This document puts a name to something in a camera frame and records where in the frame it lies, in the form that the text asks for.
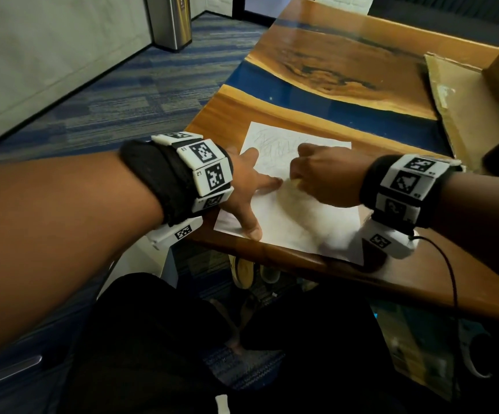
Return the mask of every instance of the black door frame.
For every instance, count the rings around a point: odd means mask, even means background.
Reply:
[[[273,17],[248,12],[246,10],[246,0],[232,0],[232,19],[249,21],[266,27],[271,27],[276,20]]]

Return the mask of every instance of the forearm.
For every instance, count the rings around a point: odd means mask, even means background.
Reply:
[[[499,178],[454,174],[441,191],[432,228],[499,274]]]
[[[0,345],[162,220],[117,153],[0,166]]]

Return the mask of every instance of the wooden tabletop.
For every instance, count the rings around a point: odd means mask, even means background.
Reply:
[[[449,155],[429,93],[427,52],[484,68],[499,48],[292,0],[186,130],[240,148],[254,121],[351,141],[353,148],[377,156]],[[362,216],[367,212],[360,210]],[[426,242],[404,260],[365,249],[362,268],[214,231],[217,213],[207,215],[189,238],[301,277],[341,277],[382,293],[452,307],[447,267]],[[461,310],[470,317],[499,319],[499,276],[434,231],[418,231],[449,257]]]

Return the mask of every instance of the person's right hand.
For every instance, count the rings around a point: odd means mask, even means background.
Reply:
[[[292,160],[290,179],[301,179],[298,188],[318,201],[351,208],[360,205],[364,176],[375,158],[344,147],[302,143]]]

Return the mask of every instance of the human arm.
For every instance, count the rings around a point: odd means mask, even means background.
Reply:
[[[250,233],[251,196],[279,182],[253,169],[256,150],[229,154],[234,193],[222,205]],[[162,221],[156,197],[115,152],[0,165],[0,345]]]
[[[360,204],[360,188],[375,157],[347,148],[302,144],[290,176],[299,187],[333,206]],[[499,274],[499,178],[452,175],[441,190],[431,228]]]

